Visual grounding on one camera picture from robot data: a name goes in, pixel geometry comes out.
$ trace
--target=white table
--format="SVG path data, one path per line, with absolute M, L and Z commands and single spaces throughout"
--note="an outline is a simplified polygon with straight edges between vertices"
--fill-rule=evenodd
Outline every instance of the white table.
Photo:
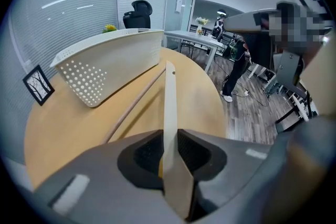
M 217 40 L 213 38 L 208 38 L 207 36 L 197 35 L 196 33 L 182 31 L 182 30 L 165 31 L 164 40 L 163 40 L 164 47 L 167 47 L 167 37 L 178 38 L 178 43 L 179 43 L 178 50 L 180 50 L 181 48 L 182 40 L 188 40 L 191 42 L 195 42 L 195 43 L 210 47 L 211 51 L 210 51 L 209 58 L 208 58 L 208 61 L 206 63 L 206 67 L 204 70 L 206 73 L 208 72 L 210 65 L 212 63 L 212 60 L 214 59 L 217 47 L 221 47 L 221 48 L 224 47 L 222 43 L 218 42 Z

